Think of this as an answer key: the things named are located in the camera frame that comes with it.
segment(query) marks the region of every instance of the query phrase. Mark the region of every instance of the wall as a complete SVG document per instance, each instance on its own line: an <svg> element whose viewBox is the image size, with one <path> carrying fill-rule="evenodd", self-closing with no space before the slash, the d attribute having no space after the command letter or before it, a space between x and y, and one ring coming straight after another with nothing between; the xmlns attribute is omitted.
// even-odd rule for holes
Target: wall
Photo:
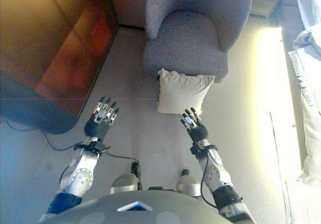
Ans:
<svg viewBox="0 0 321 224"><path fill-rule="evenodd" d="M144 27L144 0L112 0L120 24Z"/></svg>

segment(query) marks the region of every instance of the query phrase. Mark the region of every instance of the armchair cushion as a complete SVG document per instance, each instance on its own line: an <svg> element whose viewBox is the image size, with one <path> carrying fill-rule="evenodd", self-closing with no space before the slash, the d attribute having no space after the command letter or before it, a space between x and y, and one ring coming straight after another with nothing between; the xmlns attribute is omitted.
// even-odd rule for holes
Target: armchair cushion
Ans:
<svg viewBox="0 0 321 224"><path fill-rule="evenodd" d="M157 39L147 41L144 63L154 73L164 68L220 78L228 71L227 53L219 47L213 21L193 12L173 12L165 18Z"/></svg>

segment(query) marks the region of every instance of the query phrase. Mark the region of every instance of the white pillow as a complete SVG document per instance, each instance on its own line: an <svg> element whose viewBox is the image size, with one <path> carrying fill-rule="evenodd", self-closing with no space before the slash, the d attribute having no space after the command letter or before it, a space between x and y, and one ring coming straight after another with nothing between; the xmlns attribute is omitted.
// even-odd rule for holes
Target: white pillow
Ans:
<svg viewBox="0 0 321 224"><path fill-rule="evenodd" d="M307 157L298 181L321 187L321 115L301 97Z"/></svg>
<svg viewBox="0 0 321 224"><path fill-rule="evenodd" d="M160 93L157 111L163 114L179 114L193 107L202 113L202 102L207 94L214 76L186 76L164 69L158 71Z"/></svg>

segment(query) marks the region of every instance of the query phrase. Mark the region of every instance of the robot finger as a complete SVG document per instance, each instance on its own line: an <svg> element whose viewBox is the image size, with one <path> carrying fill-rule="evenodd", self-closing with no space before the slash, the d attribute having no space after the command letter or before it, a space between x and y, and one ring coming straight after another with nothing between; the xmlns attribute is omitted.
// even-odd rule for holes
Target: robot finger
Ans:
<svg viewBox="0 0 321 224"><path fill-rule="evenodd" d="M195 117L191 114L190 111L188 111L188 110L186 109L185 112L190 116L190 118L191 118L194 122L196 122Z"/></svg>
<svg viewBox="0 0 321 224"><path fill-rule="evenodd" d="M181 120L181 122L184 125L185 129L187 130L187 132L191 131L190 127L188 126L188 124L185 123L184 120Z"/></svg>
<svg viewBox="0 0 321 224"><path fill-rule="evenodd" d="M193 114L194 114L194 116L195 116L195 119L196 119L197 123L201 123L201 118L200 118L200 116L197 114L196 110L195 110L193 107L191 108L191 110L192 110L192 112L193 112Z"/></svg>
<svg viewBox="0 0 321 224"><path fill-rule="evenodd" d="M109 105L110 100L111 100L111 97L109 97L109 98L106 100L106 102L102 105L102 107L101 107L101 108L103 108L103 109L107 109L107 108L108 108L108 105Z"/></svg>
<svg viewBox="0 0 321 224"><path fill-rule="evenodd" d="M110 106L109 110L106 112L106 115L105 115L105 117L104 117L104 121L105 121L105 122L107 122L107 121L110 119L111 113L113 112L115 106L116 106L116 102L114 102L114 103Z"/></svg>
<svg viewBox="0 0 321 224"><path fill-rule="evenodd" d="M99 102L98 102L98 104L96 105L96 107L94 108L94 112L93 112L93 114L98 114L98 112L100 111L100 108L101 108L101 106L102 106L102 102L104 102L104 99L105 99L105 97L102 97L100 100L99 100Z"/></svg>
<svg viewBox="0 0 321 224"><path fill-rule="evenodd" d="M114 112L114 114L112 115L112 117L107 121L107 123L108 123L110 126L114 123L115 118L117 117L118 113L119 113L119 108L117 108L117 109L115 110L115 112Z"/></svg>

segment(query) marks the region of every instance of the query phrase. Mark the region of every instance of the cushion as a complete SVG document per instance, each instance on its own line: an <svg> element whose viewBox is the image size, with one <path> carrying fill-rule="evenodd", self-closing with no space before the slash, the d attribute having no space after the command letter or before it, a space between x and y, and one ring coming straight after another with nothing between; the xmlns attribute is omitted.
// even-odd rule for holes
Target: cushion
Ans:
<svg viewBox="0 0 321 224"><path fill-rule="evenodd" d="M321 186L321 115L316 105L309 106L302 96L307 157L299 181Z"/></svg>
<svg viewBox="0 0 321 224"><path fill-rule="evenodd" d="M203 99L214 81L214 76L186 76L164 69L158 74L161 89L158 112L181 115L185 109L193 107L198 114L202 113Z"/></svg>
<svg viewBox="0 0 321 224"><path fill-rule="evenodd" d="M227 53L221 51L212 20L193 12L173 12L163 21L157 39L148 40L144 67L157 73L161 68L187 75L227 74Z"/></svg>

